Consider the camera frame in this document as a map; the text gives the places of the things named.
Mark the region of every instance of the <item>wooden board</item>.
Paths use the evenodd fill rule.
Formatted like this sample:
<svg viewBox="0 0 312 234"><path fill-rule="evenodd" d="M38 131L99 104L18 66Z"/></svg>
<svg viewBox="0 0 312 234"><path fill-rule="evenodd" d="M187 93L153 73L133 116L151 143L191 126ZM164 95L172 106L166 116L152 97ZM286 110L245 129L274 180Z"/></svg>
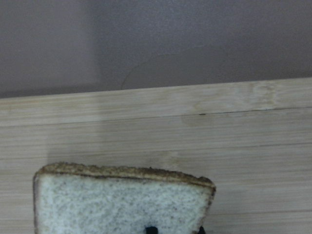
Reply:
<svg viewBox="0 0 312 234"><path fill-rule="evenodd" d="M312 78L0 99L0 133L0 233L33 233L57 161L209 177L207 234L312 229Z"/></svg>

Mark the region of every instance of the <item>slice of bread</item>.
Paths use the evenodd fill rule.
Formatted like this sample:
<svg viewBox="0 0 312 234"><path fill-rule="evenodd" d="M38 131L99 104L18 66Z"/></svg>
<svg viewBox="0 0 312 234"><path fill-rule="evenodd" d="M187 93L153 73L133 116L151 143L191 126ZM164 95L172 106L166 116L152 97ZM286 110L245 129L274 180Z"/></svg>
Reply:
<svg viewBox="0 0 312 234"><path fill-rule="evenodd" d="M207 178L151 168L47 165L34 176L36 234L196 234L215 194Z"/></svg>

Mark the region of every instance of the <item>bread slice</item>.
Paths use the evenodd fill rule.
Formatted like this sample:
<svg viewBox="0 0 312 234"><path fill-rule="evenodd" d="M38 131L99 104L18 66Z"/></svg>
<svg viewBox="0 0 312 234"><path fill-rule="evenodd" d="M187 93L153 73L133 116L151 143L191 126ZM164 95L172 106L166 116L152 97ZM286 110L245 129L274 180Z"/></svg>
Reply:
<svg viewBox="0 0 312 234"><path fill-rule="evenodd" d="M207 178L151 168L55 163L34 176L36 234L195 234L215 194Z"/></svg>

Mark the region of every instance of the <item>bread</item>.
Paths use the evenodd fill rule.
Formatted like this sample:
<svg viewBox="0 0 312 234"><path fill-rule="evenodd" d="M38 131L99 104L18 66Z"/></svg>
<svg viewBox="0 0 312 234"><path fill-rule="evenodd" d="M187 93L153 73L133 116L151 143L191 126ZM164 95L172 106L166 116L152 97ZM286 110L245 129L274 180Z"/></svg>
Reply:
<svg viewBox="0 0 312 234"><path fill-rule="evenodd" d="M207 178L151 168L47 165L34 176L36 234L196 234Z"/></svg>

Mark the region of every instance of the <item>wooden surface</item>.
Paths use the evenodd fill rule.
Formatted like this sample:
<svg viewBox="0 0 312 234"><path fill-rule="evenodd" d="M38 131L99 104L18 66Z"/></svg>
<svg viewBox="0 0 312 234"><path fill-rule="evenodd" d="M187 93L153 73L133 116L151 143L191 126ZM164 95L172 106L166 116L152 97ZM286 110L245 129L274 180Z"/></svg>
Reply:
<svg viewBox="0 0 312 234"><path fill-rule="evenodd" d="M0 233L57 161L209 177L207 234L311 233L312 78L0 99Z"/></svg>

